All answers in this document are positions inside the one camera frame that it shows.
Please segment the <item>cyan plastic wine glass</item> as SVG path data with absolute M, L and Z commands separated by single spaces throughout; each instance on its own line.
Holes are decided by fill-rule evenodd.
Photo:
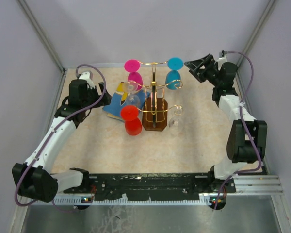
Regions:
M 179 70 L 183 67 L 183 61 L 174 57 L 168 60 L 167 66 L 170 71 L 167 73 L 165 78 L 165 85 L 170 90 L 177 90 L 181 87 L 181 75 Z

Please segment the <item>magenta plastic wine glass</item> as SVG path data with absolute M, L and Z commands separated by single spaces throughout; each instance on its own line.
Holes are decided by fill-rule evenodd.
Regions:
M 141 74 L 138 72 L 140 63 L 137 60 L 130 59 L 125 62 L 124 69 L 129 73 L 128 82 L 139 91 L 143 86 L 143 79 Z

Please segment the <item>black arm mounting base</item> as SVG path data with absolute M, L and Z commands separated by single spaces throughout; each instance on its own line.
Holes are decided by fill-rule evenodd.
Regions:
M 78 187 L 65 194 L 89 194 L 90 201 L 131 202 L 199 201 L 203 193 L 226 197 L 236 192 L 233 179 L 227 182 L 207 173 L 101 173 L 89 174 Z

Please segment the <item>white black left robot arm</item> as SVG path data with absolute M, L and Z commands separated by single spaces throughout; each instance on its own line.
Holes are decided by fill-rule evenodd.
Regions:
M 80 168 L 71 168 L 62 173 L 52 174 L 54 162 L 68 138 L 77 129 L 73 121 L 77 115 L 83 116 L 87 110 L 97 106 L 106 96 L 106 82 L 100 83 L 102 93 L 100 97 L 85 108 L 75 111 L 67 117 L 58 116 L 34 152 L 24 163 L 16 163 L 12 168 L 12 175 L 16 185 L 14 201 L 18 206 L 24 206 L 18 198 L 20 196 L 31 199 L 32 203 L 42 201 L 49 203 L 58 193 L 68 189 L 77 189 L 84 193 L 91 187 L 89 173 Z

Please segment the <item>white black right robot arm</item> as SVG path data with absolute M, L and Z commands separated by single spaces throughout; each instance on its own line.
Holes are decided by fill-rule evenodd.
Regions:
M 232 123 L 226 157 L 213 166 L 214 175 L 207 179 L 208 189 L 218 192 L 224 187 L 225 179 L 261 169 L 266 149 L 267 123 L 257 120 L 246 110 L 244 101 L 234 87 L 238 67 L 227 61 L 225 52 L 217 61 L 208 54 L 184 64 L 200 83 L 207 81 L 213 85 L 212 100 Z

